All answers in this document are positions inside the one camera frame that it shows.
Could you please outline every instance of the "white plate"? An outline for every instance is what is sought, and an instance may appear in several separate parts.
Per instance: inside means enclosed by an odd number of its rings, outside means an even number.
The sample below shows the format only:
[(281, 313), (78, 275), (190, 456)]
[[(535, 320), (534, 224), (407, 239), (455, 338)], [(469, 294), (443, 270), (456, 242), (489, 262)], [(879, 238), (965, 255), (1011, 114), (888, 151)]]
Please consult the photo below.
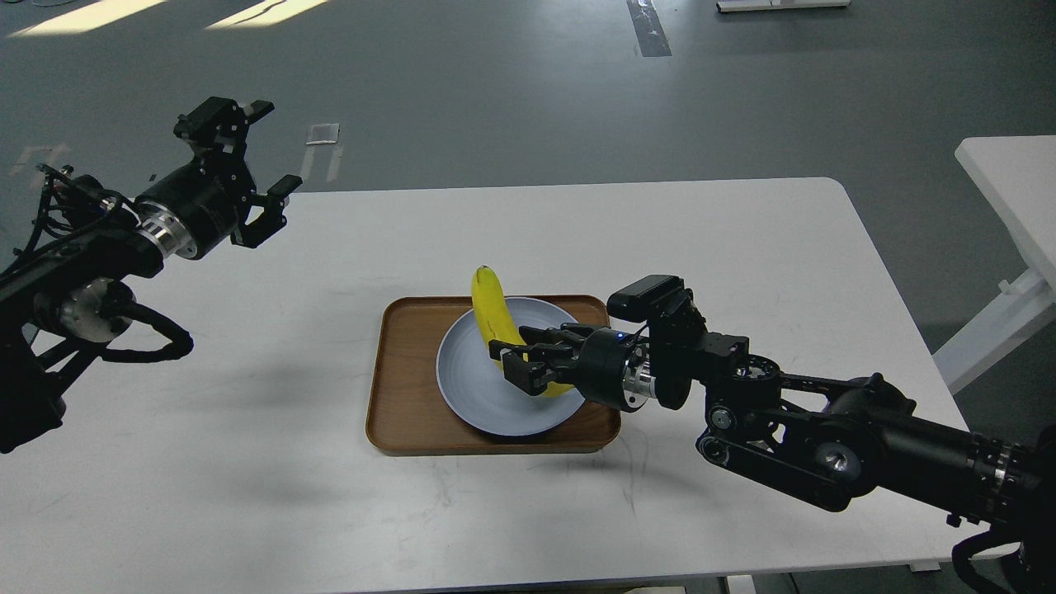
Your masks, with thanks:
[[(576, 318), (561, 308), (530, 297), (507, 297), (513, 322), (534, 328), (558, 328)], [(529, 396), (503, 378), (488, 357), (473, 310), (451, 324), (436, 354), (436, 383), (463, 421), (496, 435), (521, 437), (557, 427), (583, 405), (579, 390), (545, 398)]]

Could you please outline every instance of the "white table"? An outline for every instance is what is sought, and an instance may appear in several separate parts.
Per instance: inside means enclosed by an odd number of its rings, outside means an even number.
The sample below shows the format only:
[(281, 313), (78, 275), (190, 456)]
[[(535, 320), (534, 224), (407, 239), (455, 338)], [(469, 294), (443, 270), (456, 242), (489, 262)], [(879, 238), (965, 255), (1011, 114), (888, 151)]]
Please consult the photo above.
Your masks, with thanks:
[[(0, 459), (0, 591), (751, 574), (948, 558), (978, 532), (882, 490), (829, 514), (708, 464), (699, 386), (680, 411), (626, 415), (592, 454), (389, 458), (366, 440), (385, 305), (466, 295), (484, 263), (510, 294), (604, 299), (680, 275), (712, 330), (750, 336), (786, 371), (881, 371), (920, 416), (963, 428), (831, 180), (308, 193), (287, 215), (257, 250), (222, 245), (133, 279), (196, 348), (96, 364), (64, 427)], [(138, 328), (121, 339), (157, 344)]]
[(935, 353), (955, 394), (1056, 319), (1056, 136), (966, 138), (957, 160), (1026, 262), (1015, 281)]

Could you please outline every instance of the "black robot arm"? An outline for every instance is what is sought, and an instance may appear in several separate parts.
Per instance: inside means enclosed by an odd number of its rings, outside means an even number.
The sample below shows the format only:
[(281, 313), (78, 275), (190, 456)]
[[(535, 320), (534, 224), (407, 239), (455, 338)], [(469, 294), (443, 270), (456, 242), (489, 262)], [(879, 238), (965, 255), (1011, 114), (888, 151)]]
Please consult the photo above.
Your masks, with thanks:
[[(612, 294), (607, 310), (645, 322), (648, 336), (585, 324), (521, 328), (527, 346), (493, 340), (490, 355), (527, 393), (573, 384), (584, 398), (625, 412), (650, 398), (678, 409), (691, 382), (700, 382), (706, 429), (697, 450), (712, 464), (830, 512), (881, 486), (949, 512), (951, 525), (988, 522), (991, 532), (955, 549), (966, 582), (999, 591), (967, 559), (1020, 542), (1006, 563), (1010, 581), (1024, 592), (1056, 584), (1056, 429), (1025, 448), (912, 416), (916, 402), (880, 373), (849, 380), (784, 373), (750, 354), (747, 337), (709, 332), (678, 277), (645, 277)], [(823, 394), (827, 405), (806, 410), (782, 390)]]
[[(90, 175), (70, 179), (70, 167), (39, 167), (45, 177), (33, 233), (0, 274), (0, 452), (59, 427), (63, 392), (96, 358), (154, 363), (191, 351), (190, 335), (136, 303), (121, 279), (152, 278), (172, 254), (201, 259), (226, 237), (257, 247), (285, 226), (282, 211), (301, 179), (286, 175), (258, 194), (245, 163), (249, 126), (274, 109), (210, 97), (181, 115), (173, 132), (190, 146), (190, 163), (135, 201)], [(253, 206), (263, 211), (247, 222)], [(43, 233), (56, 239), (38, 247)], [(109, 348), (132, 321), (151, 326), (168, 345), (148, 352)], [(37, 355), (27, 324), (62, 341)]]

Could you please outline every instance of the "gray floor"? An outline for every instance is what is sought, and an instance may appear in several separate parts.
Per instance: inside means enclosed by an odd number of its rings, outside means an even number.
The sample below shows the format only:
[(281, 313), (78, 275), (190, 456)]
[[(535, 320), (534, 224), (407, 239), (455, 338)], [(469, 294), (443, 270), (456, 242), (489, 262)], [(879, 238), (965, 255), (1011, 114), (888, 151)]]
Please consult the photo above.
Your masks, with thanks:
[[(339, 174), (326, 181), (333, 149), (321, 149), (306, 190), (833, 178), (935, 350), (1024, 268), (954, 149), (1056, 134), (1056, 4), (1044, 0), (737, 15), (656, 0), (663, 58), (640, 57), (617, 0), (335, 1), (252, 31), (204, 27), (256, 0), (182, 0), (82, 35), (6, 37), (87, 3), (0, 5), (4, 254), (24, 241), (37, 196), (30, 170), (8, 174), (23, 148), (64, 144), (60, 161), (134, 194), (189, 156), (170, 133), (176, 114), (208, 95), (266, 98), (278, 110), (249, 149), (264, 187), (300, 171), (308, 125), (333, 122)], [(297, 224), (296, 204), (288, 214)], [(1033, 443), (1056, 422), (1054, 352), (1049, 328), (963, 390), (969, 426)], [(961, 591), (862, 571), (890, 586), (878, 592)], [(811, 574), (800, 590), (856, 576)], [(765, 591), (791, 592), (780, 588)]]

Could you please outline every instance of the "brown tray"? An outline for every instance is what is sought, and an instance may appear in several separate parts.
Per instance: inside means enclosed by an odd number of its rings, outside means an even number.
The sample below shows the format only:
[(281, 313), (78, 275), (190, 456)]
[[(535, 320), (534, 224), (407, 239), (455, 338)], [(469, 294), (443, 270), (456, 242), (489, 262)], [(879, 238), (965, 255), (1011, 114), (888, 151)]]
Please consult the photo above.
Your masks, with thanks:
[[(581, 323), (607, 324), (605, 304), (587, 295), (536, 297)], [(567, 421), (526, 438), (476, 429), (448, 408), (436, 384), (436, 353), (469, 297), (404, 297), (385, 309), (366, 411), (366, 437), (390, 456), (558, 453), (601, 449), (620, 432), (620, 411), (583, 403)]]

